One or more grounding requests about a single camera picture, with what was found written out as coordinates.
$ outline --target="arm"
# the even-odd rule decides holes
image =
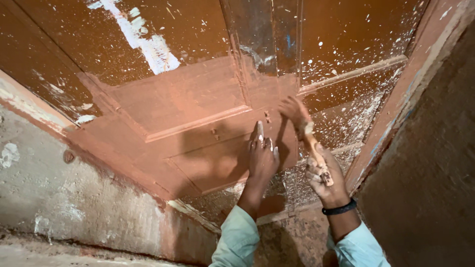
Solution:
[[[330,151],[324,149],[322,145],[317,144],[316,150],[325,159],[334,182],[332,186],[325,186],[320,177],[315,174],[318,173],[316,161],[312,158],[307,160],[307,172],[305,175],[310,186],[322,201],[323,207],[325,209],[334,209],[350,203],[350,197],[346,190],[345,180],[340,165]],[[343,239],[343,237],[355,230],[361,224],[360,217],[358,217],[355,209],[342,214],[327,216],[327,219],[335,242]]]
[[[289,96],[282,100],[279,110],[292,121],[299,140],[306,141],[306,146],[309,146],[307,149],[315,152],[313,154],[315,159],[309,157],[307,160],[305,175],[310,186],[320,197],[323,207],[328,210],[349,204],[351,199],[346,190],[340,165],[328,149],[319,143],[312,144],[316,140],[310,142],[314,137],[307,136],[313,130],[308,109],[297,98]],[[355,209],[338,215],[329,215],[327,218],[331,230],[328,235],[328,247],[335,250],[340,266],[389,266],[381,247],[361,222]]]
[[[317,152],[323,156],[332,175],[334,184],[325,186],[320,177],[316,177],[318,167],[315,160],[307,160],[305,173],[310,186],[318,194],[325,209],[342,207],[350,203],[344,176],[340,165],[328,149],[316,145]],[[361,222],[356,209],[338,215],[327,216],[330,233],[327,246],[335,250],[338,263],[344,266],[390,266],[384,257],[381,246]]]
[[[221,226],[221,238],[211,257],[212,267],[246,266],[253,262],[254,251],[259,242],[256,219],[267,184],[279,166],[278,148],[272,147],[270,138],[264,139],[262,122],[256,123],[254,135],[249,142],[249,178],[238,204],[229,213]]]

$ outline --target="light blue sleeve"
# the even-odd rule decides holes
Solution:
[[[327,247],[335,250],[340,267],[390,267],[381,246],[363,222],[336,245],[328,230]]]
[[[247,212],[234,206],[221,225],[221,238],[210,267],[252,266],[258,242],[256,223]]]

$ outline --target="wrist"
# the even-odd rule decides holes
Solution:
[[[334,209],[342,207],[350,203],[350,200],[351,199],[347,194],[331,195],[325,198],[321,198],[323,207],[325,209]]]

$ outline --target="wooden brush handle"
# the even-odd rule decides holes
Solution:
[[[302,138],[304,141],[305,147],[308,149],[310,152],[310,156],[317,161],[318,167],[322,170],[322,173],[320,174],[320,177],[322,178],[323,182],[325,183],[326,186],[332,186],[333,185],[333,179],[330,174],[330,170],[328,169],[328,166],[325,162],[325,159],[320,155],[316,149],[315,146],[318,144],[317,139],[315,139],[312,131],[314,129],[314,124],[313,122],[309,123],[306,122],[303,129],[301,129],[301,132],[304,133]]]

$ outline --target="door panel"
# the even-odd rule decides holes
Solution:
[[[427,0],[304,1],[301,84],[404,54]]]
[[[168,47],[180,66],[228,55],[228,33],[216,0],[17,3],[84,72],[110,86],[156,74],[153,59],[144,56],[153,56],[153,51],[142,53],[147,46],[135,46],[137,40],[161,36],[165,42],[152,43],[150,49]]]
[[[67,73],[101,108],[98,118],[68,135],[72,142],[166,200],[206,200],[206,194],[245,181],[245,144],[257,120],[279,147],[281,170],[295,166],[299,144],[293,126],[275,110],[287,95],[303,99],[317,139],[349,165],[406,63],[403,53],[426,5],[421,0],[1,1],[18,3],[23,17],[57,45],[63,64],[69,60],[66,67],[57,66],[31,53],[28,64],[60,69],[48,79]],[[44,50],[24,36],[34,51]],[[2,67],[13,74],[22,66],[12,61]],[[30,77],[17,77],[29,85]],[[285,184],[274,184],[268,196],[284,194],[294,204],[311,201],[296,200],[308,190],[295,186],[301,175],[280,177]],[[212,204],[213,212],[225,214],[235,198]]]
[[[15,13],[0,3],[0,68],[75,122],[100,116],[89,90]]]

